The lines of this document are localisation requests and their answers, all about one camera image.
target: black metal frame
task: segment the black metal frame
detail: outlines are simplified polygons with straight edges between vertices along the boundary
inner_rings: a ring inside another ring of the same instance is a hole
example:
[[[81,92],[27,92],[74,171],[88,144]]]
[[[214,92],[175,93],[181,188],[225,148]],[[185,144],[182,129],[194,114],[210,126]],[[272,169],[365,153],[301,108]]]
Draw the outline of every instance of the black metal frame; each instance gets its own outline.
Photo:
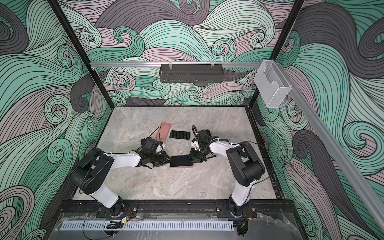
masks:
[[[272,160],[270,159],[268,151],[266,150],[266,147],[265,147],[263,138],[261,137],[259,128],[256,125],[255,117],[253,116],[253,113],[251,112],[251,110],[249,108],[245,107],[245,111],[247,113],[249,123],[251,124],[253,133],[255,135],[256,142],[261,145],[261,146],[259,145],[259,150],[260,150],[260,153],[262,154],[265,168],[268,172],[272,187],[275,191],[276,199],[284,199],[283,190],[282,190],[281,185],[279,183],[279,180],[277,178],[276,172],[273,168]]]
[[[123,200],[125,205],[124,214],[145,219],[146,214],[206,214],[210,218],[227,218],[234,224],[240,223],[245,218],[235,218],[229,211],[229,200]],[[291,200],[275,200],[275,199],[258,199],[249,200],[245,206],[246,209],[255,208],[256,213],[273,214],[274,218],[283,221],[282,215],[277,213],[292,213],[293,219],[289,219],[299,229],[303,240],[308,240],[304,226],[297,213],[295,204]],[[95,200],[64,200],[61,202],[53,221],[57,222],[62,213],[87,214],[88,212],[96,213],[97,218],[105,218],[106,220],[116,220],[109,215],[103,214],[102,205]],[[254,217],[251,211],[245,211],[245,217]],[[53,230],[47,229],[44,240],[48,239]]]
[[[299,15],[299,12],[301,10],[301,7],[303,6],[303,3],[304,3],[304,0],[295,0],[295,2],[293,3],[292,9],[288,15],[288,18],[285,20],[283,30],[279,38],[277,39],[276,45],[273,48],[273,51],[271,53],[271,56],[269,57],[269,60],[277,60],[277,57],[279,56],[279,53],[283,48],[283,45],[286,39],[288,38],[289,33],[291,32],[291,29],[295,23],[297,15]],[[259,91],[256,90],[253,93],[253,96],[251,98],[251,101],[249,102],[248,107],[252,108],[254,106],[258,96],[259,96]]]
[[[107,101],[109,107],[113,110],[114,104],[112,102],[111,97],[109,96],[107,90],[105,89],[99,75],[95,70],[92,70],[92,67],[90,65],[90,59],[88,58],[88,55],[85,53],[83,47],[80,44],[80,41],[76,37],[67,17],[65,16],[63,10],[61,9],[59,3],[57,0],[47,0],[49,5],[51,6],[53,12],[55,13],[57,19],[59,20],[61,26],[63,27],[64,31],[67,33],[68,38],[72,42],[75,50],[77,51],[78,55],[80,56],[81,60],[87,67],[89,74],[91,75],[92,79],[95,81],[96,85],[101,91],[101,94],[104,96],[105,100]]]

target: smartphone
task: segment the smartphone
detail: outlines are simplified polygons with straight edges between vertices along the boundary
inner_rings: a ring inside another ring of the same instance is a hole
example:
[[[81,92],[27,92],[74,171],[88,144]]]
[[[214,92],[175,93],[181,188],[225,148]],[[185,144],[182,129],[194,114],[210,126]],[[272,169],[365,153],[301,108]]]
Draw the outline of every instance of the smartphone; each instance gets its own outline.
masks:
[[[190,132],[172,130],[170,132],[169,138],[189,140],[190,139],[190,135],[191,135]]]
[[[192,167],[193,162],[190,159],[190,155],[178,155],[170,157],[170,167]]]

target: green swirl pattern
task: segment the green swirl pattern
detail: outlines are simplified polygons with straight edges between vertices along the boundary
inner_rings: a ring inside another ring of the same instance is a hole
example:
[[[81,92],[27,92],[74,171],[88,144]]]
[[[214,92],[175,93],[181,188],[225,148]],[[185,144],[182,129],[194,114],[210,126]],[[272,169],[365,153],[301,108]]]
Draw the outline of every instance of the green swirl pattern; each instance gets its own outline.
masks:
[[[15,37],[14,46],[22,44],[14,53],[0,50],[0,192],[25,193],[0,202],[0,211],[14,209],[2,219],[6,226],[0,238],[14,232],[18,240],[42,240],[52,221],[50,209],[70,197],[57,195],[60,187],[75,161],[99,139],[111,109],[96,86],[82,92],[89,88],[84,86],[88,71],[46,0],[0,3],[7,12],[0,24]],[[62,7],[83,43],[98,47],[101,35],[94,25]],[[12,14],[21,25],[5,19]],[[125,33],[117,30],[117,38]],[[81,113],[80,97],[89,102]]]
[[[282,26],[277,29],[276,20],[281,21],[281,14],[287,12],[286,8],[291,8],[288,3],[291,0],[149,0],[145,5],[136,0],[128,3],[116,0],[107,2],[110,3],[107,7],[96,2],[61,2],[65,15],[91,61],[140,58],[144,61],[166,62],[261,62],[269,59],[281,33]],[[166,8],[164,12],[158,12],[159,5]],[[121,10],[121,14],[115,14],[117,9]],[[141,74],[136,76],[133,71],[137,70],[120,69],[134,77],[134,88],[124,92],[112,88],[107,91],[119,106],[238,106],[247,105],[254,92],[254,89],[244,91],[236,89],[236,85],[223,84],[220,90],[215,89],[218,94],[212,94],[213,90],[205,91],[206,96],[197,100],[190,98],[189,90],[183,89],[183,85],[180,87],[179,83],[174,83],[170,85],[170,96],[159,95],[152,89],[152,82],[160,78],[158,70],[154,73],[154,69],[141,68]],[[115,72],[115,68],[107,67],[97,70]],[[242,73],[255,68],[226,70]],[[243,77],[241,73],[231,73],[227,81],[238,81]],[[109,72],[105,82],[117,85],[111,81],[111,76]],[[196,86],[201,90],[207,87],[204,83],[196,83]]]
[[[306,6],[299,13],[277,60],[384,201],[384,72],[369,75],[374,67],[369,61],[382,59],[383,52],[367,57],[383,41],[383,35],[374,31],[384,17],[384,3],[326,2]],[[296,101],[289,95],[278,109],[267,109],[258,97],[257,105],[260,132],[266,136],[273,167],[286,198],[298,208],[308,238],[384,239],[336,164],[338,159],[326,151]],[[295,161],[308,169],[298,168]],[[300,181],[308,171],[316,177],[314,181]],[[320,197],[331,202],[331,209],[316,201]],[[327,225],[330,220],[336,224]]]

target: ventilation grille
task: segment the ventilation grille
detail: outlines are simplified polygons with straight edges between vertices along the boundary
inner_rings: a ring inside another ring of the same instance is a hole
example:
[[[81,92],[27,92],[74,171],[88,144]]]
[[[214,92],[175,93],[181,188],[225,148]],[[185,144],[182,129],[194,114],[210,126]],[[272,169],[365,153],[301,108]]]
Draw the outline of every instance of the ventilation grille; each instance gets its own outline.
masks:
[[[220,83],[219,80],[212,79],[164,79],[163,83],[196,83],[196,82],[212,82],[212,83]]]
[[[84,231],[87,230],[111,230],[106,226],[110,221],[88,221],[84,224]],[[60,230],[82,230],[84,221],[68,220],[64,221]],[[165,220],[144,220],[139,222],[128,222],[124,224],[122,229],[115,230],[127,230],[127,231],[153,231],[153,230],[207,230],[207,231],[233,231],[232,221],[165,221]]]

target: black frame edge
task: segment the black frame edge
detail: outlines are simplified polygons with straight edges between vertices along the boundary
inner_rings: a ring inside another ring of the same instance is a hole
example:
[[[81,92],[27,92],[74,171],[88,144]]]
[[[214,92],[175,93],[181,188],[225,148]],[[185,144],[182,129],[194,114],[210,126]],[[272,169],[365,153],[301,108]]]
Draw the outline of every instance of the black frame edge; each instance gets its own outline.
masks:
[[[279,56],[279,53],[285,43],[285,40],[287,39],[289,33],[291,32],[291,29],[296,21],[297,15],[299,15],[299,12],[301,10],[301,7],[304,3],[304,0],[295,0],[292,9],[288,15],[288,18],[285,21],[283,30],[277,39],[277,43],[272,51],[272,54],[269,58],[269,60],[276,60]]]
[[[248,107],[249,107],[250,109],[252,109],[252,107],[255,105],[255,102],[256,102],[257,97],[259,96],[259,94],[260,94],[260,91],[259,91],[258,88],[256,88],[256,90],[253,92],[253,95],[252,95],[251,100],[249,101],[249,105],[248,105]]]
[[[99,141],[100,141],[100,139],[101,139],[101,136],[103,135],[103,133],[104,133],[104,130],[105,130],[105,128],[106,128],[106,127],[107,127],[107,125],[108,125],[109,119],[110,119],[110,118],[111,118],[111,116],[112,116],[113,110],[114,110],[114,109],[112,109],[112,110],[111,110],[111,113],[109,114],[109,117],[108,117],[107,121],[105,122],[105,125],[104,125],[103,129],[101,130],[101,133],[100,133],[99,139],[97,139],[95,147],[97,147],[97,145],[99,144]]]
[[[70,41],[72,42],[75,50],[77,51],[77,54],[80,56],[81,60],[83,61],[83,63],[87,67],[87,70],[88,70],[89,74],[91,75],[93,81],[95,81],[96,85],[98,86],[99,90],[101,91],[101,94],[104,96],[105,100],[107,101],[109,107],[113,110],[114,104],[112,102],[111,97],[109,96],[107,90],[105,89],[105,87],[104,87],[99,75],[97,74],[97,72],[95,70],[92,70],[92,67],[90,64],[91,61],[89,60],[87,54],[85,53],[83,47],[81,46],[80,41],[76,37],[67,17],[65,16],[63,10],[61,9],[59,3],[57,2],[57,0],[47,0],[47,2],[51,6],[51,9],[55,13],[57,19],[59,20],[61,27],[67,33],[67,36],[70,39]]]
[[[245,112],[247,113],[249,123],[251,124],[253,134],[255,135],[257,143],[261,144],[263,147],[265,147],[263,138],[260,134],[259,128],[256,125],[256,121],[254,119],[253,113],[248,107],[245,107]],[[268,175],[270,176],[270,180],[272,183],[273,190],[275,191],[276,199],[283,200],[285,199],[283,189],[281,188],[281,185],[279,183],[279,179],[277,178],[277,175],[275,173],[275,170],[273,168],[273,164],[271,159],[269,158],[269,154],[267,153],[266,149],[259,146],[260,153],[262,154],[263,161],[265,164],[265,168],[268,171]]]

